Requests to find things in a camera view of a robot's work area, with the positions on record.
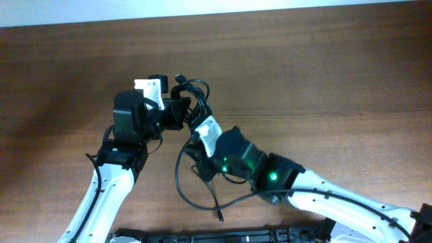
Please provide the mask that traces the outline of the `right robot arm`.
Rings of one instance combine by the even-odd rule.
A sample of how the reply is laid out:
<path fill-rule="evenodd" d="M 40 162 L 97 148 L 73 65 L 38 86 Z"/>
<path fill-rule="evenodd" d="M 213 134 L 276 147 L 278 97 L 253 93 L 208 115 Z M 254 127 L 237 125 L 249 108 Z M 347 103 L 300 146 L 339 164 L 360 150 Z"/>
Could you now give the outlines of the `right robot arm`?
<path fill-rule="evenodd" d="M 351 192 L 287 157 L 260 150 L 236 126 L 223 131 L 211 115 L 190 131 L 186 152 L 204 181 L 234 176 L 268 203 L 322 215 L 331 222 L 327 242 L 431 241 L 431 205 L 414 211 Z"/>

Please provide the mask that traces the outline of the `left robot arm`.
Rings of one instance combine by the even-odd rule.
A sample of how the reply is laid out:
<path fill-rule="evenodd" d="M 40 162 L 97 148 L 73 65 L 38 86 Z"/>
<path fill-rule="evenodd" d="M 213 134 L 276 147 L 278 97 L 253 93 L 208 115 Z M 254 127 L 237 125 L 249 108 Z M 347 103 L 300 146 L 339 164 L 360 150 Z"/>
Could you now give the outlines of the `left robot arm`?
<path fill-rule="evenodd" d="M 94 171 L 89 188 L 60 242 L 104 242 L 117 212 L 149 156 L 148 144 L 165 130 L 181 130 L 191 104 L 177 96 L 159 104 L 137 90 L 118 93 L 113 100 L 113 125 L 101 148 L 89 155 Z"/>

